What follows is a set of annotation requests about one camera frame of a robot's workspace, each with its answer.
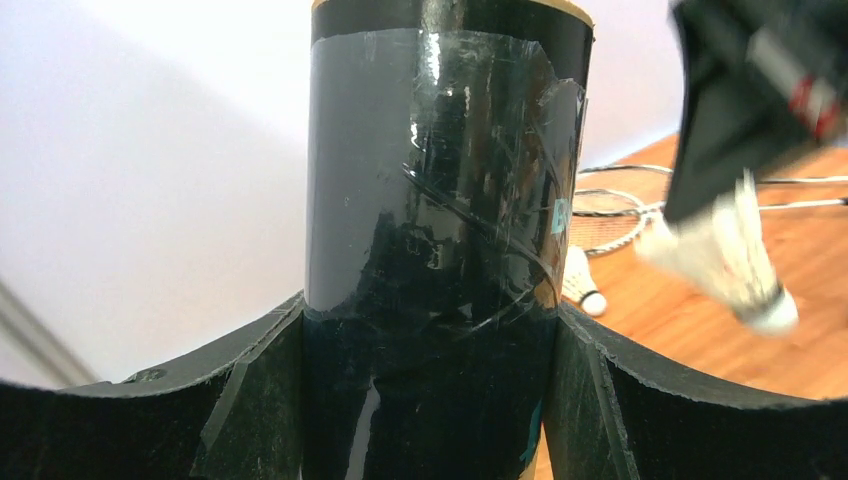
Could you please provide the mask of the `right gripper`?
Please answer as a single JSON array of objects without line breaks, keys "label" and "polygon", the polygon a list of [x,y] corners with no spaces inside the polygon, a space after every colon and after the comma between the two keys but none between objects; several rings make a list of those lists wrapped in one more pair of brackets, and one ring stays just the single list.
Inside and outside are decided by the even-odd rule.
[{"label": "right gripper", "polygon": [[677,1],[686,77],[664,219],[847,137],[844,1]]}]

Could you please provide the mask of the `white feather shuttlecock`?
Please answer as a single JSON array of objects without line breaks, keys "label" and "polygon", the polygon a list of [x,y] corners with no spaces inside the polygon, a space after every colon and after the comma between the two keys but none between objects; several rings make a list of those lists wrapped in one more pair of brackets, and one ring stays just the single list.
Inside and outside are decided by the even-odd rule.
[{"label": "white feather shuttlecock", "polygon": [[585,252],[575,245],[566,250],[561,293],[592,317],[606,312],[607,300],[591,276]]}]

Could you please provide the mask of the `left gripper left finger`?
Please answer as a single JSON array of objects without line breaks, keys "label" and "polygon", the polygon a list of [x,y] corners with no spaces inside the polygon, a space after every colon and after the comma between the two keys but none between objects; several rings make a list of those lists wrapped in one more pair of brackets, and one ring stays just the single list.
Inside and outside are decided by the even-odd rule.
[{"label": "left gripper left finger", "polygon": [[301,318],[260,319],[122,383],[1,387],[5,479],[296,479]]}]

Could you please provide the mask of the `black shuttlecock tube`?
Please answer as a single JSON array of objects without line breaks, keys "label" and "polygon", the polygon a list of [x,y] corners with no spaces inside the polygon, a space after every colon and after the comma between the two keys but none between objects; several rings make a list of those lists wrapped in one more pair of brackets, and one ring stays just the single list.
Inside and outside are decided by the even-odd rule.
[{"label": "black shuttlecock tube", "polygon": [[569,1],[312,6],[306,479],[524,479],[593,42]]}]

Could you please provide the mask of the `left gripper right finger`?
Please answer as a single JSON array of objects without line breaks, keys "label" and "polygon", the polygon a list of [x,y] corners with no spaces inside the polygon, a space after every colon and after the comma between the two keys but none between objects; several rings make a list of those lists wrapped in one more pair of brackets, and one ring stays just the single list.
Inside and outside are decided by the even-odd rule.
[{"label": "left gripper right finger", "polygon": [[726,381],[559,309],[543,414],[557,479],[843,479],[847,403]]}]

